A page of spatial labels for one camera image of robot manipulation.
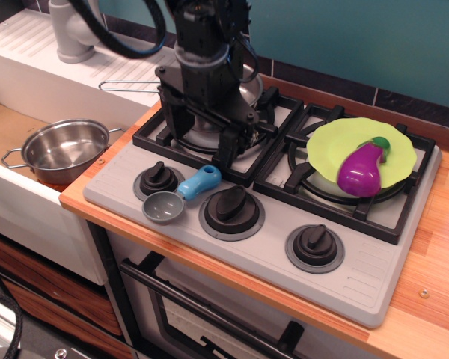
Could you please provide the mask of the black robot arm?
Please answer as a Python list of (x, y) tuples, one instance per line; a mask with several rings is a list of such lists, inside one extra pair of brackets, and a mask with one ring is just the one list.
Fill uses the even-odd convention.
[(254, 55), (243, 30), (249, 24), (247, 1), (167, 1), (176, 30), (179, 66), (156, 69), (159, 95), (170, 133), (182, 138), (196, 117), (219, 128), (218, 158), (223, 168), (254, 142), (257, 112), (242, 97), (243, 53)]

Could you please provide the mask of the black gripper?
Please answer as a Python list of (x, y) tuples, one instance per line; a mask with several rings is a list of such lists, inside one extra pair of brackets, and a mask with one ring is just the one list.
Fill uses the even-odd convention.
[(205, 67), (162, 66), (156, 75), (165, 122), (175, 140), (189, 132), (199, 117), (219, 130), (222, 168), (230, 168), (252, 146), (259, 117), (242, 97), (239, 86), (253, 80), (256, 70), (246, 75), (241, 61), (223, 61)]

